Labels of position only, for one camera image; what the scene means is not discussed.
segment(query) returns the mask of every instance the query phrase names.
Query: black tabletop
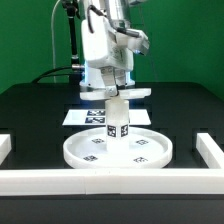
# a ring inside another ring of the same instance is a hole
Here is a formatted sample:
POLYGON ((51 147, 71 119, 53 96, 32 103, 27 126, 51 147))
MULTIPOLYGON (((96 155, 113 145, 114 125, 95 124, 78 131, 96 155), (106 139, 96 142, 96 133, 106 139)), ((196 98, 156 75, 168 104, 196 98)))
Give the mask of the black tabletop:
MULTIPOLYGON (((224 102, 193 83, 137 83, 151 88, 144 100, 130 108, 147 109, 152 124, 142 126, 166 135, 173 143, 173 159, 166 168, 200 168, 196 134, 209 133, 224 146, 224 102)), ((62 126, 69 109, 102 109, 104 101, 79 98, 79 86, 19 84, 0 95, 0 133, 10 133, 12 151, 1 169, 69 168, 63 143, 74 133, 93 126, 62 126)))
MULTIPOLYGON (((160 132, 173 143, 173 158, 165 169, 207 168, 195 148, 196 134, 209 133, 224 148, 224 102, 195 83, 136 83, 136 88, 152 89, 151 96, 130 101, 131 109, 147 109, 152 121, 140 127, 160 132)), ((80 100, 79 91, 79 86, 69 84, 18 84, 2 93, 0 133, 11 135, 12 151, 0 169, 70 168, 63 159, 64 141, 93 126, 62 126, 68 110, 104 108, 104 101, 80 100)), ((1 223, 16 223, 16 217, 17 223, 25 223, 31 216, 35 217, 32 223, 218 223, 224 218, 220 195, 11 199, 0 200, 1 223), (12 208, 15 219, 10 216, 12 208)))

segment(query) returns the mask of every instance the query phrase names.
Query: green backdrop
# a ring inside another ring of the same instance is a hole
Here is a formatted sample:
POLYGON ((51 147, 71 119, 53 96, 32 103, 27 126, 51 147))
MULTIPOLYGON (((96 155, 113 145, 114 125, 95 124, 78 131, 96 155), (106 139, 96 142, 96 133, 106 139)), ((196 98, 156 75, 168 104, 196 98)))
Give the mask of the green backdrop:
MULTIPOLYGON (((52 68, 55 3, 1 0, 0 92, 52 68)), ((132 8, 131 17, 151 42, 146 57, 135 56, 136 81, 197 82, 224 99, 223 0, 148 0, 132 8)), ((57 66, 69 65, 68 22, 62 7, 56 12, 55 29, 57 66)))

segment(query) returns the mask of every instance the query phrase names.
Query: white plate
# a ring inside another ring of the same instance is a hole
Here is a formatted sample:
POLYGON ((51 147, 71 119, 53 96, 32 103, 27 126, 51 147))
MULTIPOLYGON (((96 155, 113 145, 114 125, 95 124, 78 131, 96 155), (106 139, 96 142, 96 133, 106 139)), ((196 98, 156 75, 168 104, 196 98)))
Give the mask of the white plate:
POLYGON ((107 151, 106 128, 94 128, 69 137, 65 161, 73 168, 162 168, 172 158, 172 142, 157 132, 130 127, 129 150, 107 151))

